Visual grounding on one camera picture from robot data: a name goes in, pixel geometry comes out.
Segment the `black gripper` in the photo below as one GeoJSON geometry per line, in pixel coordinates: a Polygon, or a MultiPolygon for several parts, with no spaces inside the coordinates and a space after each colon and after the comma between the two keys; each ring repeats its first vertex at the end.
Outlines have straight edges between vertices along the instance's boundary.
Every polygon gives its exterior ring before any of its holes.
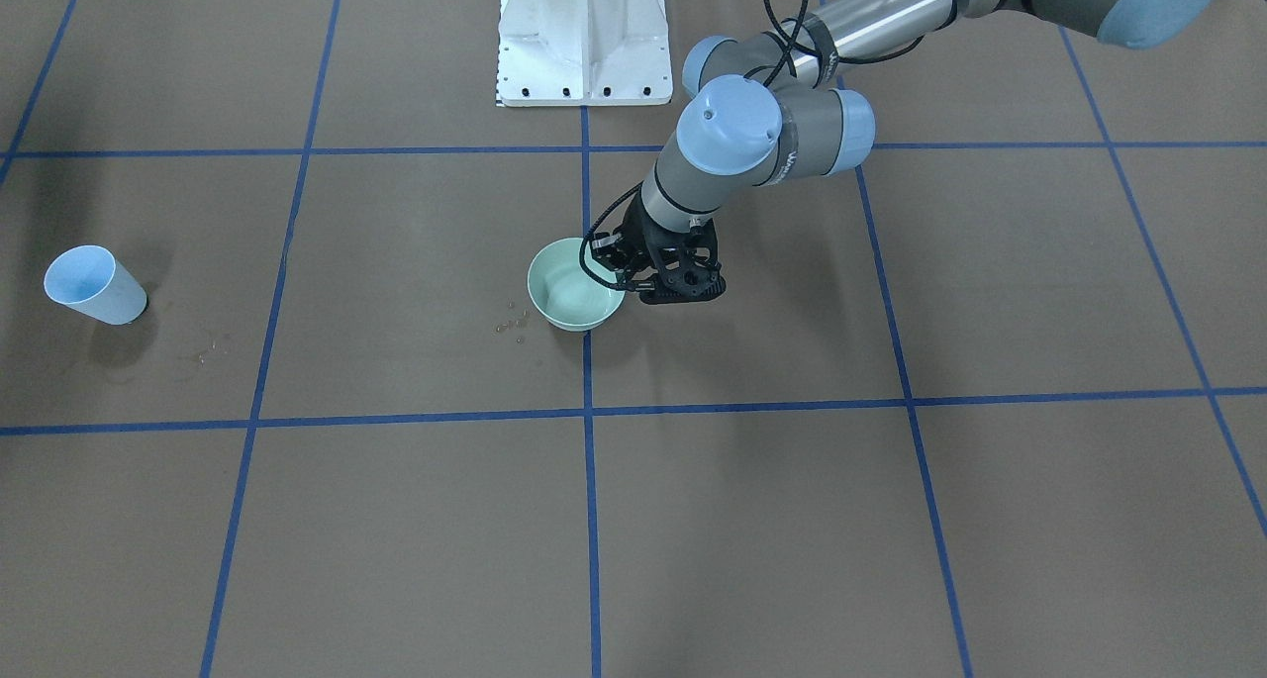
{"type": "Polygon", "coordinates": [[[642,203],[628,204],[614,236],[590,240],[592,257],[612,261],[612,269],[590,264],[590,278],[608,290],[634,291],[634,280],[661,278],[694,253],[687,234],[661,228],[642,203]]]}

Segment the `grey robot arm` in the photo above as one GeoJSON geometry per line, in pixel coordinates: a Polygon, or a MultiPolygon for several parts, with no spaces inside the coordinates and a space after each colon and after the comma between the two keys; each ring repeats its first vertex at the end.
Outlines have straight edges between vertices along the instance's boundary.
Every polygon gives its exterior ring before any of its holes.
{"type": "Polygon", "coordinates": [[[901,58],[933,33],[992,11],[1022,11],[1123,49],[1176,37],[1213,0],[799,0],[748,41],[710,37],[688,52],[688,101],[642,181],[598,217],[575,261],[585,278],[647,305],[710,302],[726,289],[715,215],[741,188],[829,177],[863,163],[875,115],[837,71],[901,58]]]}

